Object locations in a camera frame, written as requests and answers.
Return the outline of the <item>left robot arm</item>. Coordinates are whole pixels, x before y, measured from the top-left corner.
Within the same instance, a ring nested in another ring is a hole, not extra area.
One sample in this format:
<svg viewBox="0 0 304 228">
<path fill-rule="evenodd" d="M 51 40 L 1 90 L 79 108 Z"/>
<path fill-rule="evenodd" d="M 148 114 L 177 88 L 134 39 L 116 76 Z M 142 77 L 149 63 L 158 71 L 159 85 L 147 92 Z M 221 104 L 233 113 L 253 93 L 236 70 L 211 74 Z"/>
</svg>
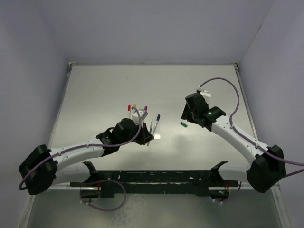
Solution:
<svg viewBox="0 0 304 228">
<path fill-rule="evenodd" d="M 145 145 L 154 140 L 146 123 L 135 123 L 124 118 L 115 127 L 108 128 L 91 140 L 72 146 L 49 149 L 37 146 L 19 166 L 22 181 L 20 190 L 37 195 L 54 185 L 64 168 L 87 159 L 104 157 L 117 152 L 129 143 Z"/>
</svg>

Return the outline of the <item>green-end white pen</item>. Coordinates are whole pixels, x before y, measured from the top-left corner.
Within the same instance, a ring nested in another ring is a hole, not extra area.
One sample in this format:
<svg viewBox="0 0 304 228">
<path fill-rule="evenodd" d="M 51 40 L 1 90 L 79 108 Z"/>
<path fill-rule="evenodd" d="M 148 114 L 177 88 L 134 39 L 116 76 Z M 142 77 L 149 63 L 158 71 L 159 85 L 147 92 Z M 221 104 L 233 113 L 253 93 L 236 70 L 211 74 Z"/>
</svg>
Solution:
<svg viewBox="0 0 304 228">
<path fill-rule="evenodd" d="M 149 133 L 152 134 L 152 127 L 153 127 L 153 119 L 151 119 L 151 122 L 150 122 L 150 128 L 149 128 Z"/>
</svg>

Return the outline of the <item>blue-end white pen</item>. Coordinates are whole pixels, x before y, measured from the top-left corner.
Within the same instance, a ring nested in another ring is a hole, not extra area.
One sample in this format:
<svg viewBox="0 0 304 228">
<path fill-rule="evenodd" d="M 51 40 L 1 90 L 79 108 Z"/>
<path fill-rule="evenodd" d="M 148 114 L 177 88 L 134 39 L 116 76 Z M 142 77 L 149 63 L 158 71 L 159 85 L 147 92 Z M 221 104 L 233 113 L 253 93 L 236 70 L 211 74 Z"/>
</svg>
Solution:
<svg viewBox="0 0 304 228">
<path fill-rule="evenodd" d="M 157 129 L 158 123 L 159 123 L 159 121 L 155 121 L 155 126 L 154 126 L 154 129 L 153 129 L 153 132 L 152 132 L 152 134 L 153 134 L 153 135 L 154 135 L 154 134 L 155 134 L 155 132 L 156 132 L 156 129 Z"/>
</svg>

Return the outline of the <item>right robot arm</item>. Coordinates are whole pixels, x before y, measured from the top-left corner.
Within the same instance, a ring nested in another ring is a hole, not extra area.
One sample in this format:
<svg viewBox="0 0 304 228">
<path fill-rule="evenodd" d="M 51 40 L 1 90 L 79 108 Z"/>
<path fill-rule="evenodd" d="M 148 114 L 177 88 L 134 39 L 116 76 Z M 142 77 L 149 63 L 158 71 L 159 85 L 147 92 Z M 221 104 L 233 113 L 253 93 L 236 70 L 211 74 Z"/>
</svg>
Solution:
<svg viewBox="0 0 304 228">
<path fill-rule="evenodd" d="M 286 176 L 283 150 L 251 137 L 233 125 L 224 111 L 210 108 L 201 93 L 185 98 L 182 120 L 199 125 L 232 145 L 247 161 L 247 165 L 231 165 L 223 161 L 211 174 L 212 182 L 222 186 L 227 181 L 246 182 L 264 193 Z"/>
</svg>

